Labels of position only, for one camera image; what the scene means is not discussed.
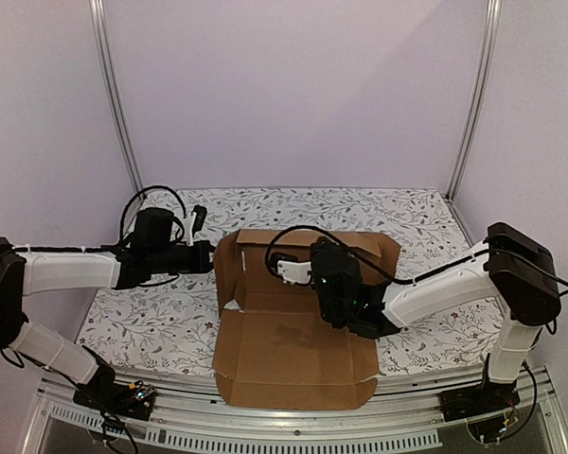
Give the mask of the brown cardboard box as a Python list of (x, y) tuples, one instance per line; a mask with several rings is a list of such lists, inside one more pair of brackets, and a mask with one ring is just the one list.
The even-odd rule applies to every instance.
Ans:
[(378, 383), (377, 340), (334, 328), (320, 314), (312, 285), (285, 284), (273, 253), (310, 261), (322, 237), (394, 276), (399, 244), (370, 232), (240, 229), (214, 255), (220, 326), (213, 356), (220, 395), (229, 405), (269, 410), (355, 410)]

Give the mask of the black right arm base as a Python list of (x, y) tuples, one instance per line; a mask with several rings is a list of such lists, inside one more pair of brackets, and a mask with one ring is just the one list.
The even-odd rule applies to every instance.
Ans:
[(504, 410), (520, 403), (517, 380), (499, 383), (485, 368), (478, 384), (438, 394), (439, 409), (446, 422)]

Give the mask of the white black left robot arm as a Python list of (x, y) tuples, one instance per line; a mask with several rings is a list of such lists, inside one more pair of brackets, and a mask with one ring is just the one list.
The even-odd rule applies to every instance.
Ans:
[(97, 248), (15, 246), (0, 236), (0, 349), (67, 376), (101, 410), (114, 410), (122, 400), (114, 369), (95, 352), (31, 321), (23, 300), (57, 290), (148, 288), (158, 275), (173, 280), (208, 273), (215, 248), (195, 237), (205, 217), (200, 205), (183, 218), (163, 208), (143, 209), (131, 233)]

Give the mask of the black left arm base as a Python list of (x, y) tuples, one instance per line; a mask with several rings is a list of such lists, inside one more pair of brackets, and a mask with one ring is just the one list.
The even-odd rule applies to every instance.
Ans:
[(141, 421), (149, 421), (156, 397), (156, 388), (136, 380), (129, 384), (115, 382), (115, 370), (92, 351), (98, 369), (87, 384), (80, 384), (74, 393), (73, 402), (93, 410), (110, 411)]

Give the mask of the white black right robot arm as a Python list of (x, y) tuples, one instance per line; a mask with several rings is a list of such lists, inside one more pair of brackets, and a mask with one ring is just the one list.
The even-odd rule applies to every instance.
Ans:
[(395, 278), (327, 237), (311, 246), (310, 263), (322, 319), (370, 340), (466, 303), (501, 299), (505, 316), (487, 357), (486, 379), (470, 393), (480, 412), (506, 399), (506, 385), (516, 381), (539, 331), (558, 317), (568, 292), (550, 251), (503, 222), (490, 225), (467, 255), (412, 279)]

